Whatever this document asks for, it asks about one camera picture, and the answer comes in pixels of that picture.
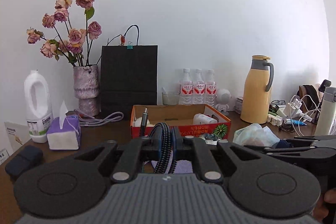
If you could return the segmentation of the person right hand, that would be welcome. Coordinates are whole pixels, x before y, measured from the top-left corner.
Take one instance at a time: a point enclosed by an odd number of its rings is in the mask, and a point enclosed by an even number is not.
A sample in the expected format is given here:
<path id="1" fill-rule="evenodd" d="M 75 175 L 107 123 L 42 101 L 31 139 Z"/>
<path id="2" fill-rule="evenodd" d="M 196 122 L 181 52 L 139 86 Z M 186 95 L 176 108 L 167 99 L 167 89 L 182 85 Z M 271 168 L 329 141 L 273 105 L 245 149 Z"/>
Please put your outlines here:
<path id="1" fill-rule="evenodd" d="M 320 196 L 314 210 L 313 217 L 322 223 L 323 219 L 327 217 L 329 210 L 326 207 L 327 204 L 335 204 L 336 203 L 336 190 L 330 189 L 328 190 L 324 196 Z"/>

